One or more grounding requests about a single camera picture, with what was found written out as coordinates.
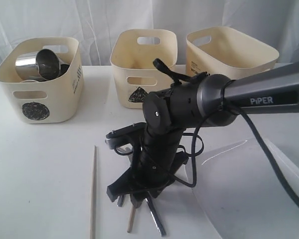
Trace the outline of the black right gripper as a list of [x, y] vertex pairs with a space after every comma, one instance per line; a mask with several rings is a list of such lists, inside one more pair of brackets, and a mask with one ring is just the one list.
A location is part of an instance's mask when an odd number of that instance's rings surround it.
[[156, 134], [148, 126], [140, 138], [141, 151], [132, 154], [130, 167], [112, 184], [106, 193], [111, 202], [121, 195], [130, 194], [134, 208], [139, 208], [146, 192], [157, 197], [173, 182], [172, 175], [182, 162], [176, 152], [185, 129], [174, 129], [166, 134]]

